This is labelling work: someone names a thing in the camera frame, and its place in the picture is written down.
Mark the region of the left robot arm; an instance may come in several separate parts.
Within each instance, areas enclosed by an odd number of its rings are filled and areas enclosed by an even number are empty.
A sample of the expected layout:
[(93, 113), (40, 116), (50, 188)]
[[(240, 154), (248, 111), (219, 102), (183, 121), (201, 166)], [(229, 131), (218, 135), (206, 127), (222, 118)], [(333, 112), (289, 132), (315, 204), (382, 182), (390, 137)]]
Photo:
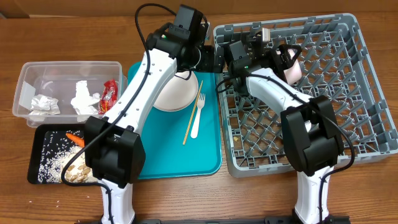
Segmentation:
[(145, 52), (132, 82), (102, 118), (86, 120), (85, 163), (101, 187), (100, 223), (134, 222), (132, 185), (146, 159), (141, 133), (164, 86), (177, 72), (216, 73), (223, 68), (223, 57), (205, 45), (205, 15), (182, 4), (174, 16), (173, 22), (140, 36)]

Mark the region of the rice and peanut shells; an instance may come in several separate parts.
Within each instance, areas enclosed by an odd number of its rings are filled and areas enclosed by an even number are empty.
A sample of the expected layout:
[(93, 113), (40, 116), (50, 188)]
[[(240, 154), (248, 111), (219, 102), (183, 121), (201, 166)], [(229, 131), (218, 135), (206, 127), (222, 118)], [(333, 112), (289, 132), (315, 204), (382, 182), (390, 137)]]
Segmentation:
[[(60, 183), (62, 170), (72, 157), (82, 148), (66, 137), (66, 133), (76, 135), (83, 139), (80, 130), (48, 131), (44, 134), (40, 148), (40, 162), (37, 181), (40, 184)], [(82, 154), (67, 169), (65, 180), (74, 183), (96, 182), (93, 172), (85, 163)]]

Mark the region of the pink plate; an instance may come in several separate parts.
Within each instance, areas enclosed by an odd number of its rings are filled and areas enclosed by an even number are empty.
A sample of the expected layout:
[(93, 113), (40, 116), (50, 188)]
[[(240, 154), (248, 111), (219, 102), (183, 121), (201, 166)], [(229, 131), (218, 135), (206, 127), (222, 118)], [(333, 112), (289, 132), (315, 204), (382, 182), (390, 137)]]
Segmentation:
[(154, 107), (166, 112), (182, 110), (195, 100), (198, 88), (194, 72), (178, 72), (161, 90)]

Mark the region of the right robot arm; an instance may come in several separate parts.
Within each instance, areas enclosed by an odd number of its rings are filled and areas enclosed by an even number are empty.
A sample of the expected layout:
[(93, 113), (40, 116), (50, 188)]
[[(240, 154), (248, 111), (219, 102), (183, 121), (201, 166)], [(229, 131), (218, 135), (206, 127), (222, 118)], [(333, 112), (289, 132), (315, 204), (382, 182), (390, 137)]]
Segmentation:
[(344, 151), (332, 103), (291, 86), (285, 72), (300, 56), (300, 46), (265, 48), (258, 37), (249, 45), (251, 53), (240, 40), (224, 45), (228, 73), (279, 115), (284, 152), (298, 177), (295, 216), (300, 223), (322, 223), (329, 215), (328, 179)]

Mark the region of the red snack wrapper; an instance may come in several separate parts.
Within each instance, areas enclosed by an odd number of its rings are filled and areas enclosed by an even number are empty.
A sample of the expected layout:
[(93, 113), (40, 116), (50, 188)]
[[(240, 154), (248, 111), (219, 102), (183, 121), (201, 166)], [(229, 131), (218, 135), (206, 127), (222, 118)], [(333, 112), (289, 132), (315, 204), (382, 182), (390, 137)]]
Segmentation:
[(108, 80), (104, 83), (104, 90), (101, 98), (99, 100), (99, 114), (105, 114), (108, 110), (110, 110), (118, 98), (118, 84), (114, 79)]

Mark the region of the white napkin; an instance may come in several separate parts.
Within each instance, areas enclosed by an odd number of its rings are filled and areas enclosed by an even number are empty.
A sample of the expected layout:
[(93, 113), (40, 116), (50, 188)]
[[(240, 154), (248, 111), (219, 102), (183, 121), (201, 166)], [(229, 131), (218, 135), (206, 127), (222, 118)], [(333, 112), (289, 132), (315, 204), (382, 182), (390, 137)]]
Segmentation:
[(36, 95), (31, 100), (30, 115), (56, 115), (60, 114), (58, 100), (45, 95)]
[(78, 115), (93, 115), (98, 114), (95, 108), (100, 101), (100, 94), (94, 93), (90, 95), (86, 80), (81, 80), (76, 83), (76, 94), (71, 100), (71, 105)]

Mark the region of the small pink bowl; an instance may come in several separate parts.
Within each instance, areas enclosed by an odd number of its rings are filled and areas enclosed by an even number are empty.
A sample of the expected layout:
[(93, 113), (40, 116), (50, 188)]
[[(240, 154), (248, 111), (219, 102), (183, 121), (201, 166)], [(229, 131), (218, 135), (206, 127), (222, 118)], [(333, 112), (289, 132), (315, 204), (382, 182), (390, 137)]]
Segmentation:
[(284, 70), (284, 75), (286, 82), (289, 85), (293, 85), (297, 81), (299, 81), (302, 77), (302, 71), (300, 69), (299, 61), (295, 60), (292, 67)]

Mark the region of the orange carrot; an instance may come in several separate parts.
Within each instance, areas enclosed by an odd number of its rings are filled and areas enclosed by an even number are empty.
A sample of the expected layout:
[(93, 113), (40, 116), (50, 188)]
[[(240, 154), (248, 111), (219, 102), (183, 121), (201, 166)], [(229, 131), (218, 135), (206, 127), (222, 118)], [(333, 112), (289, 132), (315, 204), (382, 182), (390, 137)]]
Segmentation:
[(78, 137), (76, 135), (73, 135), (73, 134), (70, 134), (70, 133), (66, 133), (66, 137), (68, 139), (70, 139), (71, 141), (73, 141), (77, 146), (79, 146), (81, 148), (83, 148), (85, 146), (84, 139), (82, 139), (82, 138), (80, 138), (80, 137)]

